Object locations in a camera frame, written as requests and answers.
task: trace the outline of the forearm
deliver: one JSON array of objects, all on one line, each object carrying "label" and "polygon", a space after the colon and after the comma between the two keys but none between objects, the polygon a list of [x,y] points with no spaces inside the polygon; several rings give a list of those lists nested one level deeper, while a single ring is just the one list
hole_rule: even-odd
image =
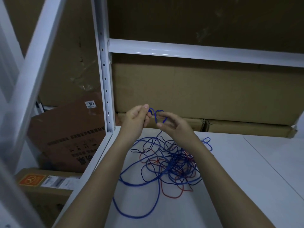
[{"label": "forearm", "polygon": [[117,137],[63,217],[59,227],[104,227],[130,144]]},{"label": "forearm", "polygon": [[224,228],[274,227],[203,144],[189,150]]}]

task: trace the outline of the hand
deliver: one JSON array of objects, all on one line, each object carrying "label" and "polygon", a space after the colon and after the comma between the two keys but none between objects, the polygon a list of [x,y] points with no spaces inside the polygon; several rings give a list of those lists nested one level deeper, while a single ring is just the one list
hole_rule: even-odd
[{"label": "hand", "polygon": [[141,135],[142,129],[148,125],[152,117],[148,110],[149,105],[145,104],[135,106],[126,113],[118,134],[119,140],[127,142],[129,146],[134,144]]},{"label": "hand", "polygon": [[160,112],[158,115],[168,119],[164,124],[157,123],[157,127],[168,134],[181,148],[191,152],[202,143],[186,120],[169,112]]}]

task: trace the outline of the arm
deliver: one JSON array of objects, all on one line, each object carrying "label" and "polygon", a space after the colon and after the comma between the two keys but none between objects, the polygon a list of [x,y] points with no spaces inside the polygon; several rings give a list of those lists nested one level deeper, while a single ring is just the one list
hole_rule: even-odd
[{"label": "arm", "polygon": [[139,105],[126,113],[113,145],[63,214],[56,228],[104,227],[127,152],[151,117],[148,109],[147,104]]},{"label": "arm", "polygon": [[167,124],[158,123],[158,127],[194,157],[224,228],[274,228],[271,221],[232,180],[184,119],[168,112],[160,112],[159,115],[170,120]]}]

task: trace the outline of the orange logo label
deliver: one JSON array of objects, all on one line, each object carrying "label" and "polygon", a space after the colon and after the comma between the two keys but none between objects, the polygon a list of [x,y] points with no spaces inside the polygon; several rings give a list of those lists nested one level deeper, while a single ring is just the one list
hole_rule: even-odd
[{"label": "orange logo label", "polygon": [[21,179],[19,185],[38,186],[45,177],[46,175],[27,174]]}]

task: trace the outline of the person's right arm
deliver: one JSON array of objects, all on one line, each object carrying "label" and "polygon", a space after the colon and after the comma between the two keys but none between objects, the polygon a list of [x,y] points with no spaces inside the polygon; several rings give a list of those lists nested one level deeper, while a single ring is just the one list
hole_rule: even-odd
[{"label": "person's right arm", "polygon": [[257,205],[232,180],[184,119],[169,112],[160,112],[159,115],[168,117],[169,120],[165,124],[158,123],[158,128],[194,157],[224,228],[274,227]]}]

